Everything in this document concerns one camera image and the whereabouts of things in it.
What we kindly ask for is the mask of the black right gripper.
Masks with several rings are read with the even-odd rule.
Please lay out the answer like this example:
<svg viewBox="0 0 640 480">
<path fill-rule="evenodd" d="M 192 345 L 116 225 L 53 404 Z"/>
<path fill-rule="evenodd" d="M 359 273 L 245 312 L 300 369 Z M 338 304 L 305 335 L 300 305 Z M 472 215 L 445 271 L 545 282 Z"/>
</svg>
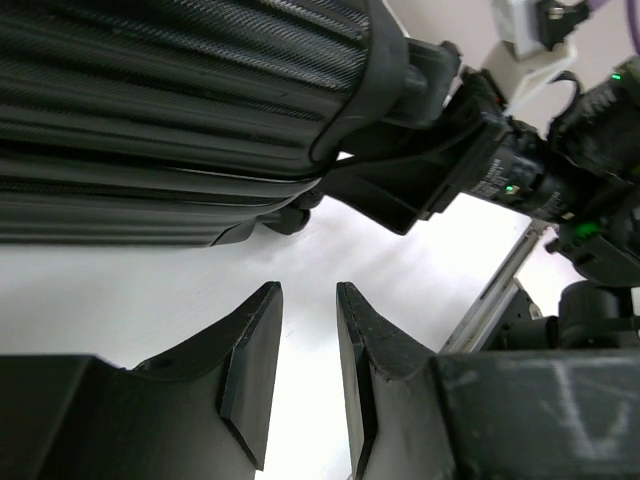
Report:
<svg viewBox="0 0 640 480">
<path fill-rule="evenodd" d="M 543 220 L 544 141 L 504 111 L 488 71 L 466 69 L 431 127 L 377 122 L 342 140 L 350 157 L 328 171 L 324 193 L 396 234 L 460 193 Z"/>
</svg>

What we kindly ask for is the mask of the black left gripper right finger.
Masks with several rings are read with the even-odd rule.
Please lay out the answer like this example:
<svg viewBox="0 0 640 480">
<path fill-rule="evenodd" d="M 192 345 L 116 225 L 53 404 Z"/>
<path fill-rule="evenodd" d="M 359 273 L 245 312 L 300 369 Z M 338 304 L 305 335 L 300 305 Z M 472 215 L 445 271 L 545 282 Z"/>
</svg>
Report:
<svg viewBox="0 0 640 480">
<path fill-rule="evenodd" d="M 336 291 L 356 479 L 635 479 L 639 318 L 629 289 L 581 281 L 556 315 L 523 289 L 467 352 L 436 353 L 355 285 Z"/>
</svg>

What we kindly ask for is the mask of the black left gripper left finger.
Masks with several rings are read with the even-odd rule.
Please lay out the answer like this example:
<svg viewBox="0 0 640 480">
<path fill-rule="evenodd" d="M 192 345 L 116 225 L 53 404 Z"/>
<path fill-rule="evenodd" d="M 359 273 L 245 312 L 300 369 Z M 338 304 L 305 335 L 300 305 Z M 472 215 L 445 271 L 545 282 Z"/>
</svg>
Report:
<svg viewBox="0 0 640 480">
<path fill-rule="evenodd" d="M 5 479 L 251 479 L 265 463 L 283 314 L 268 282 L 133 369 L 90 355 L 1 360 Z"/>
</svg>

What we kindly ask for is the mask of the black hard-shell suitcase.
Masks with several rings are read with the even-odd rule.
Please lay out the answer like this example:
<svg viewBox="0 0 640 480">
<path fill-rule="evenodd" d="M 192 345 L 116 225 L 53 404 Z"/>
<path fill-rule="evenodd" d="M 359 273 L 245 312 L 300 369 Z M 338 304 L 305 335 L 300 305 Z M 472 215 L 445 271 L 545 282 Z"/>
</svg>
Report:
<svg viewBox="0 0 640 480">
<path fill-rule="evenodd" d="M 5 1 L 1 239 L 297 232 L 341 141 L 429 128 L 460 63 L 380 1 Z"/>
</svg>

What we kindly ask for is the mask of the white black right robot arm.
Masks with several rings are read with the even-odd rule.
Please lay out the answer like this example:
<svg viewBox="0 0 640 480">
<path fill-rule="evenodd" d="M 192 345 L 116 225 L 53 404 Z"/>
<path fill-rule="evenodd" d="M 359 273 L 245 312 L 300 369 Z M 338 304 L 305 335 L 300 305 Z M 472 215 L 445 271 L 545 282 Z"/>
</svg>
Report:
<svg viewBox="0 0 640 480">
<path fill-rule="evenodd" d="M 554 224 L 547 250 L 581 281 L 542 320 L 505 315 L 493 350 L 619 348 L 639 319 L 639 59 L 590 90 L 576 86 L 545 136 L 507 111 L 487 70 L 466 69 L 435 126 L 395 147 L 359 151 L 322 181 L 322 191 L 385 228 L 408 232 L 460 194 Z"/>
</svg>

